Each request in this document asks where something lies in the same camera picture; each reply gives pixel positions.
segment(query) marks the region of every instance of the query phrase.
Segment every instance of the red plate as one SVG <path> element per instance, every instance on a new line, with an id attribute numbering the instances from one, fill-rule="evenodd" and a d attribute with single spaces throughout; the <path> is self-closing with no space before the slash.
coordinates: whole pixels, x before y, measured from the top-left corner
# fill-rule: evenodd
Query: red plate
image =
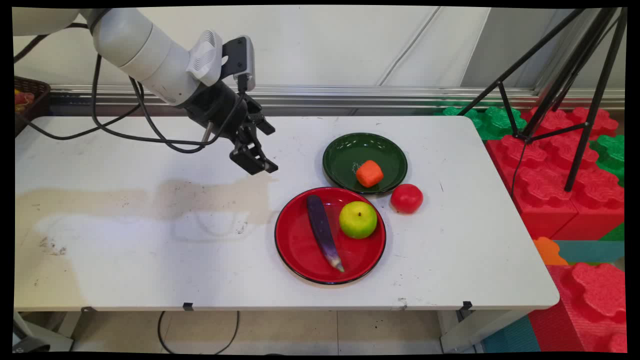
<path id="1" fill-rule="evenodd" d="M 344 273 L 329 265 L 316 242 L 307 213 L 307 197 L 311 194 L 319 196 L 324 203 Z M 385 224 L 376 209 L 378 225 L 368 238 L 356 240 L 346 236 L 340 229 L 338 216 L 342 207 L 352 201 L 373 206 L 362 196 L 341 188 L 307 190 L 285 205 L 276 222 L 276 248 L 293 272 L 318 284 L 344 284 L 363 277 L 376 266 L 387 243 Z"/>

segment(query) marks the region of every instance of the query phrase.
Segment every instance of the brown basket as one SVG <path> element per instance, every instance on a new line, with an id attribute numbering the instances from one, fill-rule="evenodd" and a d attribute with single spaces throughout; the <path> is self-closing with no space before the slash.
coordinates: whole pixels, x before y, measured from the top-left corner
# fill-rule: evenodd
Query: brown basket
<path id="1" fill-rule="evenodd" d="M 15 136 L 18 136 L 18 134 L 28 126 L 24 121 L 18 119 L 18 117 L 31 121 L 35 118 L 48 114 L 51 86 L 47 83 L 43 83 L 42 81 L 14 76 L 13 87 L 21 92 L 30 92 L 34 96 L 33 104 L 29 104 L 23 112 L 19 114 L 15 113 Z"/>

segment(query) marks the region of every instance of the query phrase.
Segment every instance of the eggplant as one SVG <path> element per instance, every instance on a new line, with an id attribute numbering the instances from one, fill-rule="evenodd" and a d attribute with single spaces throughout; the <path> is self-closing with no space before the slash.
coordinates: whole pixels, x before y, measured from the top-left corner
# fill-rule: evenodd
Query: eggplant
<path id="1" fill-rule="evenodd" d="M 331 227 L 329 226 L 329 218 L 326 216 L 324 204 L 317 195 L 309 195 L 307 197 L 307 213 L 309 214 L 309 222 L 314 232 L 314 237 L 324 258 L 329 265 L 344 272 L 342 261 L 338 256 L 338 250 L 335 248 L 333 236 L 331 235 Z"/>

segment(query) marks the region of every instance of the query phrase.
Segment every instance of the red tomato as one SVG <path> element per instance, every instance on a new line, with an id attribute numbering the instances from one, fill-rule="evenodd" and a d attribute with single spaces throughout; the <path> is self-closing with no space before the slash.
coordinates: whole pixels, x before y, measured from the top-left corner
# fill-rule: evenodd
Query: red tomato
<path id="1" fill-rule="evenodd" d="M 399 185 L 391 194 L 391 205 L 401 213 L 413 214 L 422 205 L 422 191 L 415 185 Z"/>
<path id="2" fill-rule="evenodd" d="M 13 100 L 14 100 L 14 105 L 20 105 L 20 104 L 26 104 L 27 103 L 27 98 L 24 94 L 24 92 L 21 92 L 19 94 L 15 94 L 13 96 Z"/>

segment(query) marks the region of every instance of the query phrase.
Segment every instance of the green plate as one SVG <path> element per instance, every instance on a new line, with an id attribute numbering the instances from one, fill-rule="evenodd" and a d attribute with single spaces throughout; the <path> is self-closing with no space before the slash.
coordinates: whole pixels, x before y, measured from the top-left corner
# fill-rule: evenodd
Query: green plate
<path id="1" fill-rule="evenodd" d="M 375 161 L 385 177 L 366 188 L 356 179 L 356 171 L 367 160 Z M 406 176 L 406 157 L 398 145 L 380 135 L 353 133 L 342 135 L 324 150 L 325 174 L 338 186 L 356 193 L 383 193 L 393 190 Z"/>

